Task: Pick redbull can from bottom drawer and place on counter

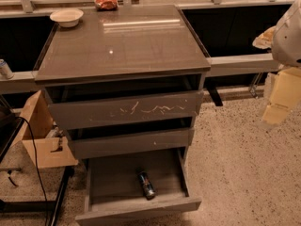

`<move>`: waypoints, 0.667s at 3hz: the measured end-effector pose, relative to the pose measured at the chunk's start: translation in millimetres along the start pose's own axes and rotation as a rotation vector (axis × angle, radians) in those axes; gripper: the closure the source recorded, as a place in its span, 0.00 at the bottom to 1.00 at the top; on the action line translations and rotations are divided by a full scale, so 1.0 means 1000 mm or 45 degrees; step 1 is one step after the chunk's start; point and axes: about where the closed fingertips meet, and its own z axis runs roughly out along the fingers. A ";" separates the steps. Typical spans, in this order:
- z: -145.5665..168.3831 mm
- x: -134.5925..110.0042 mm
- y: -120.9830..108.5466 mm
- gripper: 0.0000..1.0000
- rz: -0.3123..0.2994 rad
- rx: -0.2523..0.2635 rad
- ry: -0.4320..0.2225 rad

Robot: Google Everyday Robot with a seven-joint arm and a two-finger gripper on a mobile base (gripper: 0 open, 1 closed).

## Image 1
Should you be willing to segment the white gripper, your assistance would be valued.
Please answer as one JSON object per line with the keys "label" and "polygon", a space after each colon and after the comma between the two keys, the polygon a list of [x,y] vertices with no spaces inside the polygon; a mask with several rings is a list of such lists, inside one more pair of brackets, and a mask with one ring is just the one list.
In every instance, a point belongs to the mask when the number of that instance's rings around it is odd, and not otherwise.
{"label": "white gripper", "polygon": [[265,108],[261,119],[269,125],[281,124],[301,102],[301,0],[292,3],[277,22],[253,40],[252,45],[268,49],[283,65],[294,66],[277,74],[269,73],[264,84]]}

